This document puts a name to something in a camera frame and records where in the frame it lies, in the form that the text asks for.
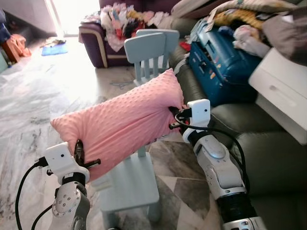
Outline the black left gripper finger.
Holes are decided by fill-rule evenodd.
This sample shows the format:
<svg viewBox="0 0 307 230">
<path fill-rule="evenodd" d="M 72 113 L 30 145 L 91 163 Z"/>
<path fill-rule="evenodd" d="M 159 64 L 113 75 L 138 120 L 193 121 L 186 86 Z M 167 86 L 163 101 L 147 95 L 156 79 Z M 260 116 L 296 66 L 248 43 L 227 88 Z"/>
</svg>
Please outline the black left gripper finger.
<svg viewBox="0 0 307 230">
<path fill-rule="evenodd" d="M 83 148 L 83 141 L 80 139 L 75 143 L 74 159 L 79 166 L 85 166 L 85 151 Z"/>
</svg>

